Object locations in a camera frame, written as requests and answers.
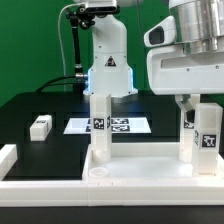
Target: white platform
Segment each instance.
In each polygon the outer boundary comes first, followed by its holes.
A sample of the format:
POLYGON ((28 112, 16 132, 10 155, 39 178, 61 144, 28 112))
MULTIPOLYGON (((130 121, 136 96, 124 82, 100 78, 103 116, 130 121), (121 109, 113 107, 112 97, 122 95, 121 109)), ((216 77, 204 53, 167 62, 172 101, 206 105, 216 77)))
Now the white platform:
POLYGON ((90 148, 82 181, 2 181, 0 206, 224 205, 221 157, 217 176, 193 176, 178 143, 112 144, 110 176, 96 178, 90 148))

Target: white box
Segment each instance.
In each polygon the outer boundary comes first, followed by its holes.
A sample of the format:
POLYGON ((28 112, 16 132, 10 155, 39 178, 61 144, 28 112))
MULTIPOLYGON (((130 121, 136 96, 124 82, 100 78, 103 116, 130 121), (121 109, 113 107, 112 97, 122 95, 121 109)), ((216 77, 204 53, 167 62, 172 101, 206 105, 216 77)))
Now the white box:
POLYGON ((30 127, 31 141, 44 141, 52 128, 51 115, 39 116, 30 127))
POLYGON ((192 166, 197 174, 217 173, 222 111, 216 103, 196 105, 192 166))
POLYGON ((111 156, 111 96, 94 94, 90 97, 92 159, 105 163, 111 156))
MULTIPOLYGON (((189 103, 195 110, 196 105, 200 103, 199 94, 191 94, 189 103)), ((191 163, 192 158, 192 148, 194 142, 194 123, 187 121, 186 114, 181 110, 181 121, 180 121, 180 151, 179 160, 185 163, 191 163)))
POLYGON ((0 150, 0 181, 4 179, 5 175, 12 168, 17 160, 16 145, 5 145, 0 150))

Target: black tabletop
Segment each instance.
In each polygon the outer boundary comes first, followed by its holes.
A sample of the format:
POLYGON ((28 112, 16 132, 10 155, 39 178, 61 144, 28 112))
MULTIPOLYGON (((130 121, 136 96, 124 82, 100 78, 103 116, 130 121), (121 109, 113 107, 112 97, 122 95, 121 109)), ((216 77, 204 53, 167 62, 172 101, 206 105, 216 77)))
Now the black tabletop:
MULTIPOLYGON (((18 160, 4 180, 81 179, 90 135, 64 135, 70 118, 89 118, 89 101, 74 93, 24 93, 0 108, 0 144, 16 144, 18 160), (50 114, 53 127, 44 142, 31 142, 29 128, 50 114)), ((113 134, 113 142, 178 141, 179 110, 173 96, 141 92, 112 103, 112 117, 146 117, 151 134, 113 134)))

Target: white post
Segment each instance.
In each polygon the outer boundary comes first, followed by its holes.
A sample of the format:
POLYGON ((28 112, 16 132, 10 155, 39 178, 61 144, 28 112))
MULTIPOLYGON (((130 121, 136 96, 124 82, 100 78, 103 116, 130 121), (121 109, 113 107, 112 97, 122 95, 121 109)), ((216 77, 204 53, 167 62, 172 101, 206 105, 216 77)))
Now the white post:
MULTIPOLYGON (((193 109, 196 108, 196 104, 200 102, 200 94, 192 94, 189 99, 193 109)), ((185 163, 191 162, 192 148, 194 140, 194 123, 186 121, 185 113, 181 111, 180 120, 180 150, 179 160, 185 163)))
POLYGON ((94 94, 90 97, 91 149, 96 163, 111 158, 111 96, 94 94))
POLYGON ((217 172, 222 112, 216 103, 196 105, 192 166, 197 174, 217 172))

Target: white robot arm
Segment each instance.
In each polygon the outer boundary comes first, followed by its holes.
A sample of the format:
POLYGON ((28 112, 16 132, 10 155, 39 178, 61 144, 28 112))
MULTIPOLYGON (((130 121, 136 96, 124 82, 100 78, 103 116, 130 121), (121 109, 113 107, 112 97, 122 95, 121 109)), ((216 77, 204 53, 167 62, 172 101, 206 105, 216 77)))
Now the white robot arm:
POLYGON ((132 69, 127 64, 127 30, 112 14, 119 12, 119 6, 131 6, 142 0, 75 2, 83 3, 78 9, 80 18, 92 16, 94 24, 91 24, 94 62, 88 71, 88 88, 84 94, 111 94, 112 97, 123 98, 137 93, 133 87, 132 69))
POLYGON ((145 34, 156 94, 224 93, 224 1, 170 0, 170 16, 145 34))

